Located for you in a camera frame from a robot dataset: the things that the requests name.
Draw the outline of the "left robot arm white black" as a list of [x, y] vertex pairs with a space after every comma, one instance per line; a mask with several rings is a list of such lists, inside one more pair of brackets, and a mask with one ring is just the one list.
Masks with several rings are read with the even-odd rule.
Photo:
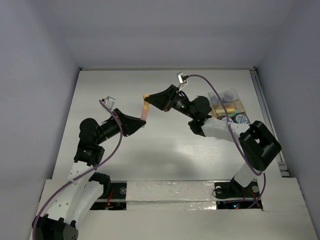
[[112, 195], [110, 176], [97, 172], [105, 163], [101, 144], [119, 134], [128, 137], [146, 120], [115, 108], [110, 118], [98, 124], [93, 118], [79, 125], [79, 142], [66, 183], [44, 204], [32, 223], [34, 240], [76, 240], [78, 227], [98, 198]]

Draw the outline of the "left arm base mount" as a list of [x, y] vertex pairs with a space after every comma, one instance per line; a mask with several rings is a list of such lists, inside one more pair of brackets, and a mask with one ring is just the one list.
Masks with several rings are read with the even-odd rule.
[[106, 210], [106, 211], [122, 211], [127, 209], [127, 182], [115, 181], [111, 182], [109, 193], [104, 193], [90, 210]]

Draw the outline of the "pink highlighter marker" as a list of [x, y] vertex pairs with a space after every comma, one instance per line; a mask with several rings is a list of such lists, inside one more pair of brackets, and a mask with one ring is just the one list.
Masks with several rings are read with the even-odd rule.
[[143, 108], [142, 108], [140, 119], [143, 120], [143, 121], [147, 121], [148, 113], [149, 113], [149, 106], [148, 105], [144, 105]]

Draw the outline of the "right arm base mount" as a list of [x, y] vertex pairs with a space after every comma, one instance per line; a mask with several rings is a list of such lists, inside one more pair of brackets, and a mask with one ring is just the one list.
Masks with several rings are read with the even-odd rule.
[[211, 193], [216, 198], [218, 210], [239, 210], [239, 209], [263, 209], [260, 196], [260, 189], [256, 180], [247, 187], [233, 188], [230, 181], [218, 181], [214, 183]]

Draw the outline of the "yellow highlighter marker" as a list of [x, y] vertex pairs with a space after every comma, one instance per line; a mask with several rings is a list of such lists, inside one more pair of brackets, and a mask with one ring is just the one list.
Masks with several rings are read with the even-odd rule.
[[225, 112], [227, 112], [227, 113], [235, 113], [237, 111], [237, 109], [236, 108], [226, 108], [226, 110], [224, 109], [224, 108], [222, 108], [222, 109], [216, 109], [215, 110], [215, 112], [217, 113], [217, 114], [223, 114], [223, 113], [225, 113]]

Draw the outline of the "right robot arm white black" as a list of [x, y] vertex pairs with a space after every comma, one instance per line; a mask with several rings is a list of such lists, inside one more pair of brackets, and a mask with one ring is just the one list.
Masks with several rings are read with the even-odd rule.
[[222, 184], [218, 194], [232, 192], [235, 196], [242, 196], [256, 176], [263, 173], [282, 150], [280, 143], [261, 121], [234, 123], [211, 116], [210, 102], [205, 96], [189, 100], [178, 87], [171, 85], [162, 92], [145, 96], [144, 101], [161, 111], [174, 109], [190, 117], [188, 125], [195, 135], [235, 143], [245, 163], [230, 181]]

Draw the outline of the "blue patterned tape roll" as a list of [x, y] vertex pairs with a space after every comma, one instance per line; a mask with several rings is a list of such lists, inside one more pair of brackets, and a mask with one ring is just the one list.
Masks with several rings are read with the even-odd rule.
[[247, 115], [244, 113], [237, 114], [233, 121], [237, 124], [249, 124], [250, 122]]

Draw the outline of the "light orange marker cap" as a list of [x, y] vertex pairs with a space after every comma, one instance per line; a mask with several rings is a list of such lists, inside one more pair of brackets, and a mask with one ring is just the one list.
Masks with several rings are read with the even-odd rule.
[[148, 106], [148, 105], [149, 105], [149, 103], [146, 101], [146, 98], [148, 98], [148, 97], [149, 97], [148, 94], [144, 94], [144, 95], [143, 95], [143, 104], [144, 104], [145, 106]]

